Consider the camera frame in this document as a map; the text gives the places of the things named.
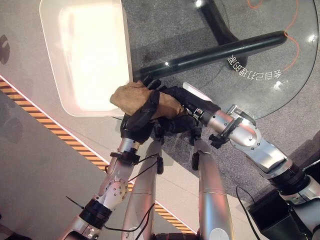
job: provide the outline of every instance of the white plastic tray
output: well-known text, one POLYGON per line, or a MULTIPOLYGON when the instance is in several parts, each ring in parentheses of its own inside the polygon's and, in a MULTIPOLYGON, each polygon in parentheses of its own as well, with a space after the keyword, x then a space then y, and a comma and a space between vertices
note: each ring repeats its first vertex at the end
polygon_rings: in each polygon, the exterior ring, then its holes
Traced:
POLYGON ((109 101, 132 80, 121 0, 42 0, 39 11, 64 110, 72 116, 123 116, 109 101))

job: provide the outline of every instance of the glass tabletop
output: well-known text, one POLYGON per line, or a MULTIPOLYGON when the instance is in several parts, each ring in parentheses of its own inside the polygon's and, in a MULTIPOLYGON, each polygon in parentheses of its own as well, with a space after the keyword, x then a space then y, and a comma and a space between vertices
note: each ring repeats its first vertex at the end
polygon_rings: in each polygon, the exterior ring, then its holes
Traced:
MULTIPOLYGON (((218 46, 201 8, 206 0, 123 0, 133 71, 218 46)), ((161 78, 166 86, 188 82, 223 110, 232 104, 254 119, 288 103, 301 90, 315 63, 318 21, 313 1, 214 0, 226 26, 239 40, 285 31, 287 40, 161 78)))

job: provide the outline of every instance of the black bracket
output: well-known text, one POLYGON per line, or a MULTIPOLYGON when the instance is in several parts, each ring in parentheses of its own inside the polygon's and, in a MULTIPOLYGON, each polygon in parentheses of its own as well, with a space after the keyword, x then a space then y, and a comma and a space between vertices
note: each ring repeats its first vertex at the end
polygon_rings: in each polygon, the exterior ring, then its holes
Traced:
POLYGON ((112 152, 110 157, 118 158, 121 162, 128 165, 137 165, 139 163, 140 156, 135 153, 124 151, 122 154, 117 152, 112 152))
POLYGON ((238 117, 236 120, 233 120, 224 131, 215 136, 213 134, 210 135, 209 140, 211 140, 211 145, 216 149, 221 148, 221 146, 229 141, 229 135, 239 126, 239 124, 243 121, 243 118, 238 117))

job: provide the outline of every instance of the cable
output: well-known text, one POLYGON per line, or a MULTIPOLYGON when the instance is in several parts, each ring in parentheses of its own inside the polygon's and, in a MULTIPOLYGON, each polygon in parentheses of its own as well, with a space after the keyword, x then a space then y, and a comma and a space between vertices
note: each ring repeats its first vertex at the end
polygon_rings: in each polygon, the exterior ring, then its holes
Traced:
POLYGON ((115 116, 112 116, 111 118, 113 118, 113 119, 118 119, 118 120, 122 121, 121 118, 117 118, 117 117, 115 117, 115 116))
POLYGON ((143 174, 145 171, 149 170, 150 168, 152 168, 154 165, 156 165, 158 163, 158 159, 155 161, 154 164, 152 164, 151 166, 149 166, 148 168, 146 168, 145 170, 143 170, 142 172, 140 172, 137 176, 131 178, 128 180, 128 182, 132 181, 133 179, 139 177, 141 174, 143 174))
POLYGON ((141 234, 144 232, 144 230, 146 229, 148 223, 149 223, 149 216, 150 216, 150 211, 148 212, 148 217, 146 219, 145 225, 143 226, 143 228, 141 229, 141 231, 139 232, 138 236, 135 238, 135 240, 138 240, 139 237, 141 236, 141 234))
MULTIPOLYGON (((257 239, 257 240, 261 240, 260 237, 258 236, 258 234, 257 234, 254 226, 252 225, 252 222, 251 222, 251 220, 250 220, 250 217, 249 217, 249 215, 248 215, 248 213, 247 213, 247 210, 246 210, 245 206, 243 205, 243 203, 242 203, 241 200, 240 200, 240 197, 239 197, 239 194, 238 194, 238 188, 244 190, 242 187, 240 187, 240 186, 237 185, 237 186, 235 187, 236 197, 238 198, 238 201, 239 201, 239 203, 241 204, 241 207, 242 207, 243 210, 244 210, 244 213, 245 213, 245 215, 246 215, 246 218, 248 219, 248 222, 249 222, 249 224, 250 224, 250 227, 251 227, 251 229, 252 229, 252 231, 253 231, 256 239, 257 239)), ((252 199, 254 199, 254 198, 251 196, 250 193, 248 193, 246 190, 244 190, 244 191, 245 191, 252 199)))
POLYGON ((144 159, 138 161, 138 164, 139 164, 139 163, 142 163, 143 161, 145 161, 145 160, 147 160, 147 159, 153 158, 154 156, 157 156, 157 155, 159 155, 159 153, 155 153, 155 154, 153 154, 153 155, 147 156, 147 157, 145 157, 144 159))
POLYGON ((237 191, 237 188, 239 188, 239 189, 241 189, 242 191, 246 192, 246 193, 250 196, 250 198, 252 199, 253 203, 254 203, 254 204, 256 203, 256 201, 254 200, 254 198, 251 196, 251 194, 250 194, 247 190, 245 190, 245 189, 243 189, 242 187, 240 187, 239 185, 237 185, 237 186, 235 187, 235 191, 237 191))
POLYGON ((105 227, 106 229, 108 229, 108 230, 111 230, 111 231, 119 231, 119 232, 126 232, 126 233, 134 232, 134 231, 138 230, 138 229, 141 227, 141 225, 142 225, 142 223, 144 222, 146 216, 148 216, 148 218, 147 218, 147 220, 146 220, 146 222, 147 222, 147 224, 148 224, 150 212, 151 212, 152 208, 154 207, 154 205, 155 205, 155 204, 153 203, 153 204, 151 205, 151 207, 148 209, 148 211, 146 211, 146 213, 145 213, 145 215, 143 216, 142 221, 140 222, 139 226, 137 226, 135 229, 132 229, 132 230, 124 230, 124 229, 119 229, 119 228, 107 227, 106 225, 104 225, 104 227, 105 227))
POLYGON ((84 206, 81 206, 79 203, 77 203, 76 201, 72 200, 70 197, 65 196, 67 199, 69 199, 71 202, 73 202, 75 205, 77 205, 78 207, 80 207, 81 209, 85 209, 84 206))

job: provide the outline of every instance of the hazard stripe tape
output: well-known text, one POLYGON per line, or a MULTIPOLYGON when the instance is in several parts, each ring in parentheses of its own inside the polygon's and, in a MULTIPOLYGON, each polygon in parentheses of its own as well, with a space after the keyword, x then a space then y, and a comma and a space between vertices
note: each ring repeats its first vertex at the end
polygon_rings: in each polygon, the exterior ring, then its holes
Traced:
MULTIPOLYGON (((0 77, 0 91, 2 91, 10 99, 12 99, 22 109, 24 109, 27 113, 29 113, 32 117, 34 117, 39 123, 41 123, 47 129, 49 129, 53 134, 58 136, 71 148, 73 148, 79 154, 84 156, 88 161, 94 164, 97 168, 104 171, 105 168, 108 167, 108 165, 100 157, 98 157, 95 153, 90 151, 81 142, 77 141, 68 132, 64 131, 60 126, 55 124, 50 118, 48 118, 43 112, 41 112, 40 109, 38 109, 31 102, 29 102, 22 95, 20 95, 14 88, 12 88, 1 77, 0 77)), ((129 183, 128 191, 132 192, 133 187, 134 185, 132 183, 129 183)), ((176 216, 174 216, 168 210, 164 209, 163 206, 159 204, 155 204, 155 212, 157 212, 160 216, 166 219, 169 223, 171 223, 181 232, 186 234, 195 233, 190 227, 188 227, 185 223, 179 220, 176 216)))

